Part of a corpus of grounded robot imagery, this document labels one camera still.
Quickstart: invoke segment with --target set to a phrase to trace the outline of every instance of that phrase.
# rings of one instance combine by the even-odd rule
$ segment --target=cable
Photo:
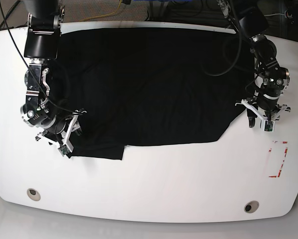
[[[15,8],[18,6],[18,4],[20,3],[20,1],[16,1],[13,6],[11,6],[11,8],[8,10],[6,16],[5,16],[5,19],[7,20],[9,18],[9,16],[12,14],[12,12],[15,10]],[[2,21],[1,24],[0,24],[0,29],[2,28],[2,26],[5,26],[5,22]]]
[[[116,9],[116,11],[113,11],[112,13],[108,13],[108,14],[100,15],[100,16],[87,17],[87,18],[84,18],[80,21],[89,21],[89,20],[92,20],[92,19],[100,18],[100,17],[112,16],[112,15],[116,14],[119,11],[121,3],[122,3],[122,0],[120,0],[118,8]]]
[[[53,106],[55,106],[56,108],[58,108],[58,109],[60,109],[60,110],[67,111],[67,112],[70,112],[70,113],[75,114],[75,115],[82,115],[81,112],[71,111],[71,110],[68,110],[68,109],[65,109],[65,108],[63,108],[63,107],[60,107],[60,106],[56,105],[56,104],[53,103],[53,102],[50,100],[50,98],[46,95],[46,93],[44,92],[43,88],[40,86],[38,80],[37,80],[36,77],[34,76],[33,72],[32,72],[31,69],[29,68],[27,62],[25,61],[25,59],[24,59],[24,57],[23,57],[23,55],[22,55],[21,52],[19,51],[19,48],[17,47],[17,45],[16,45],[16,43],[15,43],[15,41],[14,41],[13,36],[11,35],[10,29],[9,29],[9,27],[8,27],[8,24],[7,24],[6,19],[5,19],[5,16],[4,16],[4,12],[3,12],[3,8],[2,8],[2,6],[1,6],[1,2],[0,2],[0,12],[1,12],[1,15],[2,15],[2,17],[3,17],[3,19],[4,19],[5,25],[6,25],[6,27],[7,27],[8,33],[9,33],[9,36],[10,36],[10,38],[11,38],[11,40],[12,40],[12,42],[13,42],[13,44],[14,44],[14,46],[15,46],[17,52],[18,52],[18,54],[20,55],[21,59],[23,60],[23,62],[24,62],[24,64],[25,64],[25,66],[27,67],[28,72],[31,74],[31,76],[33,77],[33,79],[35,79],[35,81],[36,81],[36,83],[37,83],[39,89],[42,91],[42,93],[44,94],[44,96],[46,97],[46,99],[48,99],[48,101],[49,101]]]
[[[264,16],[278,16],[278,15],[285,16],[284,13],[275,13],[275,14],[269,14],[269,15],[264,15]]]
[[[149,18],[150,18],[150,15],[149,15],[149,11],[147,10],[147,18],[144,20],[144,21],[148,21],[149,20]]]
[[[182,15],[182,14],[179,14],[175,11],[172,11],[170,8],[169,10],[174,13],[175,15],[178,15],[178,16],[184,16],[184,17],[193,17],[193,16],[198,16],[201,14],[201,12],[203,11],[203,8],[204,8],[204,3],[203,3],[203,0],[200,0],[200,9],[197,13],[194,13],[193,15]]]
[[[27,22],[24,25],[20,25],[20,26],[16,26],[16,27],[11,26],[10,29],[20,28],[20,27],[27,27]],[[0,31],[4,31],[4,30],[7,30],[7,28],[6,27],[0,28]]]
[[[223,52],[223,58],[226,60],[227,63],[229,64],[232,64],[232,62],[230,61],[230,59],[228,58],[227,54],[226,54],[226,49],[227,49],[227,45],[230,43],[231,40],[235,39],[234,38],[228,38],[225,40],[225,42],[223,43],[223,46],[222,46],[222,52]],[[243,72],[246,72],[246,73],[258,73],[258,70],[256,69],[249,69],[249,68],[245,68],[245,67],[242,67],[242,66],[239,66],[238,64],[236,64],[234,66],[234,68],[240,70],[240,71],[243,71]]]
[[[205,74],[209,75],[209,76],[214,76],[214,77],[217,77],[217,76],[222,76],[224,74],[226,74],[227,72],[231,71],[238,59],[239,59],[239,56],[240,56],[240,53],[241,53],[241,50],[242,50],[242,42],[243,42],[243,36],[242,36],[242,31],[241,31],[241,28],[240,28],[240,24],[239,24],[239,21],[237,20],[237,14],[236,14],[236,11],[235,11],[235,7],[234,7],[234,4],[233,4],[233,0],[229,0],[229,3],[231,4],[231,9],[232,9],[232,12],[233,12],[233,16],[235,18],[235,21],[236,21],[236,25],[237,25],[237,30],[238,30],[238,38],[239,38],[239,43],[238,43],[238,51],[237,51],[237,54],[236,54],[236,58],[235,60],[233,61],[232,65],[226,69],[225,71],[221,72],[221,73],[210,73],[210,72],[207,72],[203,66],[202,66],[202,70],[204,71]]]

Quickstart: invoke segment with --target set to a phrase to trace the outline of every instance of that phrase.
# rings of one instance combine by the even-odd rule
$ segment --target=white tabletop
[[[298,198],[281,218],[204,224],[136,223],[29,208],[0,198],[0,239],[298,239]]]
[[[65,23],[62,32],[103,27],[231,32],[154,22]],[[26,29],[14,29],[12,34],[23,52]],[[0,196],[8,202],[55,212],[141,222],[226,222],[285,215],[298,193],[298,43],[270,39],[277,46],[280,65],[289,69],[292,79],[279,101],[291,106],[292,112],[283,115],[276,132],[261,132],[259,122],[249,129],[243,114],[218,142],[128,146],[123,160],[113,161],[63,158],[54,147],[35,141],[41,130],[24,124],[19,113],[25,100],[26,67],[8,33],[1,31]],[[280,177],[270,178],[278,175],[286,147]],[[41,194],[39,202],[28,198],[29,188]],[[260,207],[253,214],[245,213],[244,206],[251,201],[258,201]]]

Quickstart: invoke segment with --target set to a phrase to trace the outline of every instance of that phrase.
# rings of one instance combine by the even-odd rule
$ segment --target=gray carpet
[[[1,0],[5,14],[15,0]],[[86,17],[98,16],[113,12],[117,9],[119,0],[63,0],[65,5],[64,22],[76,22]],[[144,21],[147,17],[147,1],[133,1],[130,5],[121,4],[117,14],[102,17],[98,21]],[[8,18],[9,26],[23,25],[27,21],[27,12],[21,2]]]

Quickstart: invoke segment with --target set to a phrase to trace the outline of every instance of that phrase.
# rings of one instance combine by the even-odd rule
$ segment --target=black fabric
[[[53,81],[66,69],[70,87],[66,107],[84,108],[83,135],[71,136],[69,156],[122,159],[125,145],[153,146],[217,141],[244,111],[254,79],[229,66],[223,45],[234,59],[238,39],[227,33],[174,28],[120,28],[76,31],[62,35]],[[244,45],[239,69],[254,69]]]

